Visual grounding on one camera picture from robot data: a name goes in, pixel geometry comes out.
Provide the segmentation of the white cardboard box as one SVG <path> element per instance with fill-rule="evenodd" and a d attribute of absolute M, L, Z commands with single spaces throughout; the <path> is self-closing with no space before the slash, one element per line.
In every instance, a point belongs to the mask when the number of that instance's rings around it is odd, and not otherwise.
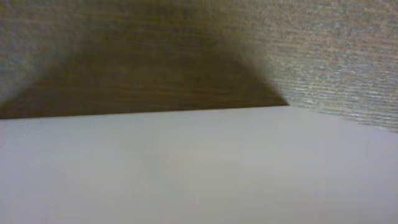
<path fill-rule="evenodd" d="M 397 134 L 291 106 L 1 121 L 2 223 L 396 223 Z"/>

